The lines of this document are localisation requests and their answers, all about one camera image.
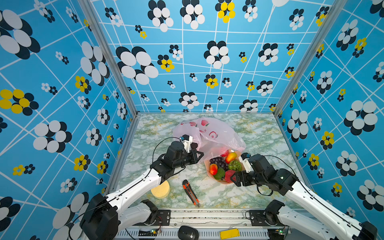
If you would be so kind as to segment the green kiwi half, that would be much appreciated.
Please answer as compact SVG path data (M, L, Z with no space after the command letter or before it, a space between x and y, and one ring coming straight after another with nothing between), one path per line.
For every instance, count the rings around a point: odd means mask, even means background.
M232 160L228 165L229 170L239 172L242 170L242 164L237 160Z

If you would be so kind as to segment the pink plastic bag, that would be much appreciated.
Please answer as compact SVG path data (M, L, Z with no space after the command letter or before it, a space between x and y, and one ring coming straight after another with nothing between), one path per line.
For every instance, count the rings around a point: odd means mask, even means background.
M173 128L173 136L188 135L198 144L197 150L204 153L203 159L212 159L227 150L243 152L244 140L227 123L216 118L199 118L184 121Z

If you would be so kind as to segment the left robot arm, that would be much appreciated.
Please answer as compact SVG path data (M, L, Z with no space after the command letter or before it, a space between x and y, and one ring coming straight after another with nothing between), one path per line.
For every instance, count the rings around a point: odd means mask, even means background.
M81 214L80 228L87 240L112 240L120 231L138 223L150 224L156 218L157 207L149 200L132 207L132 203L148 191L189 165L197 164L204 156L189 141L174 141L148 170L125 187L103 196L95 195L87 210Z

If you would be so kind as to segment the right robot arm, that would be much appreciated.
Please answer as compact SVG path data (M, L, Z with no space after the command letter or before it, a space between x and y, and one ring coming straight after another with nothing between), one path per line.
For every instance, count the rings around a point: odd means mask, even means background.
M266 186L272 193L299 204L311 217L302 215L284 203L273 200L261 217L268 225L284 225L296 229L314 240L375 240L377 228L369 222L342 213L303 184L295 173L276 170L265 156L242 154L245 170L235 172L230 180L237 187Z

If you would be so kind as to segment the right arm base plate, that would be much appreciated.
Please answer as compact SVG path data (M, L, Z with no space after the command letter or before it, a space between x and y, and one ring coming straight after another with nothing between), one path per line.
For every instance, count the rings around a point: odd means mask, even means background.
M245 217L253 227L283 227L276 215L266 213L264 210L248 210Z

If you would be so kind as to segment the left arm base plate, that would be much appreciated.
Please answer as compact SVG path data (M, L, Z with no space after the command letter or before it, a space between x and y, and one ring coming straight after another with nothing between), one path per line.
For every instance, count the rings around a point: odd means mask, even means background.
M151 214L149 220L144 223L137 223L135 226L169 226L171 210L158 210L156 216Z

